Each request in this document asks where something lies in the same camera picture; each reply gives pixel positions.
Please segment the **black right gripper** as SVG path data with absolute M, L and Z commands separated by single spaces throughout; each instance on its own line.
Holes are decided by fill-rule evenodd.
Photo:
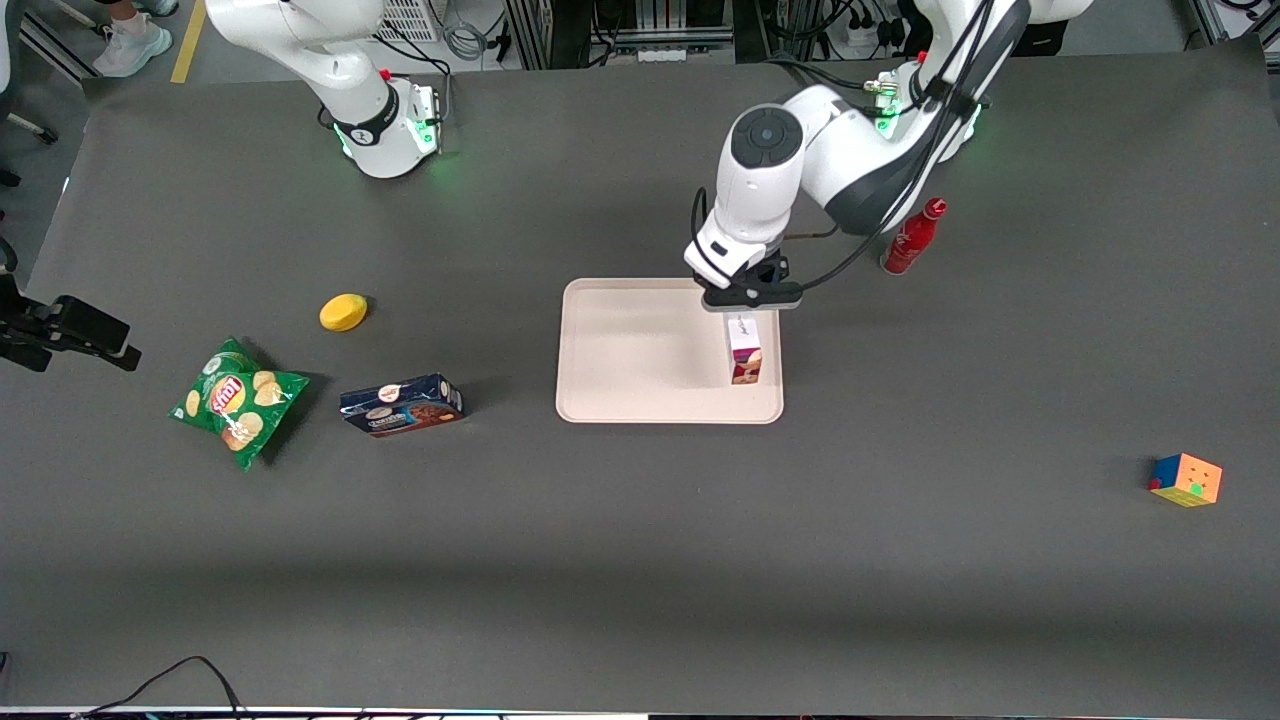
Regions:
M 55 352 L 60 352 L 59 333 L 92 348 L 105 363 L 134 372 L 142 352 L 127 345 L 131 327 L 104 310 L 70 295 L 52 304 L 33 300 L 3 300 L 1 356 L 28 370 L 46 372 Z

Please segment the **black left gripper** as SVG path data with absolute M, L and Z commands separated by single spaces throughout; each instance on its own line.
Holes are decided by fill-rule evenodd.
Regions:
M 700 279 L 701 305 L 709 313 L 754 313 L 795 309 L 803 301 L 803 287 L 791 282 L 788 259 L 772 254 L 755 266 L 740 272 L 727 288 Z

